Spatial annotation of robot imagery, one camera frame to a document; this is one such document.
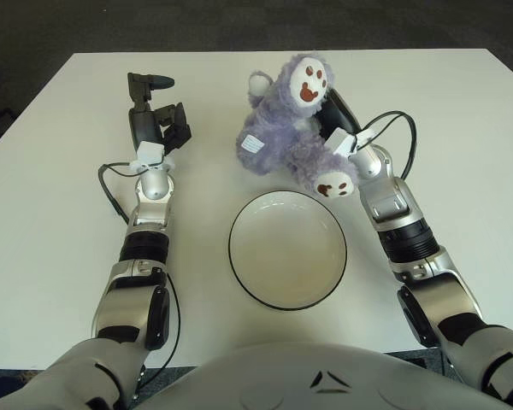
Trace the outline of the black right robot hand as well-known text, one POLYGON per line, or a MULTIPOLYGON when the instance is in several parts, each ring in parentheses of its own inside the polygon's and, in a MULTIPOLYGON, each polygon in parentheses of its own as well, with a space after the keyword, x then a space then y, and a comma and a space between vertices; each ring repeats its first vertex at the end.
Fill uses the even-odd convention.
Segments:
POLYGON ((341 95, 331 88, 315 114, 320 126, 320 135, 324 140, 329 139, 337 128, 341 128, 351 135, 357 135, 362 127, 351 112, 341 95))

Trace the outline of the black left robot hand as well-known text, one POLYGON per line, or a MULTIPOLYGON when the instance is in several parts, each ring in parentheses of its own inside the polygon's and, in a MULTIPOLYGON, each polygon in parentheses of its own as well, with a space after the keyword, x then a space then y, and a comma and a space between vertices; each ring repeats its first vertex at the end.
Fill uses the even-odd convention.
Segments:
POLYGON ((161 145, 164 154, 180 149, 192 138, 191 128, 181 102, 152 109, 151 93, 174 86, 174 79, 152 74, 128 73, 127 83, 133 107, 128 111, 133 147, 143 142, 161 145))

